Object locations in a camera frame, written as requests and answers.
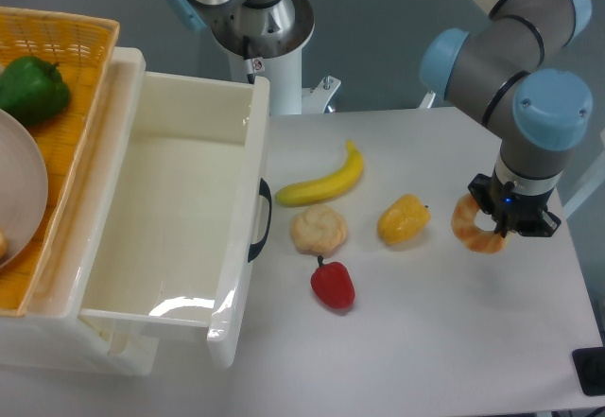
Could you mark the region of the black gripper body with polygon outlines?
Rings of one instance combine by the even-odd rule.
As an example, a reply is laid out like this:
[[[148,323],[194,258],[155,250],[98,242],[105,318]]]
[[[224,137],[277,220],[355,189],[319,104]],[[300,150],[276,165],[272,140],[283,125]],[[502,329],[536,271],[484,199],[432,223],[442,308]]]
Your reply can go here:
[[[497,211],[507,210],[510,214],[509,233],[525,237],[551,237],[562,221],[548,210],[547,202],[552,190],[541,195],[528,196],[520,192],[513,181],[502,183],[495,173],[488,177],[477,174],[468,185],[480,210],[491,217],[497,233]]]

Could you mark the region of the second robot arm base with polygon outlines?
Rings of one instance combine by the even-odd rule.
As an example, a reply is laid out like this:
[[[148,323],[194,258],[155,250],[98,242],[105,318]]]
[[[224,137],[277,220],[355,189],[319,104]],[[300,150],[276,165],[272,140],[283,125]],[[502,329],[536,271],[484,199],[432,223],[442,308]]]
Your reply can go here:
[[[208,27],[226,50],[275,59],[306,44],[315,26],[308,0],[166,0],[192,31]]]

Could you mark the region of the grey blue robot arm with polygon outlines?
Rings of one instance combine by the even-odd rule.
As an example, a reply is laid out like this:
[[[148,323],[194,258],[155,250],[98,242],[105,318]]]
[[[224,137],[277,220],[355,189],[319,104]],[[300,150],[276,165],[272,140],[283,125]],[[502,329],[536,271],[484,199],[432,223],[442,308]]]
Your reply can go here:
[[[591,0],[473,0],[489,25],[443,31],[426,49],[421,81],[501,142],[490,175],[468,186],[499,235],[550,237],[547,203],[585,135],[594,100],[577,75],[546,66],[587,27]]]

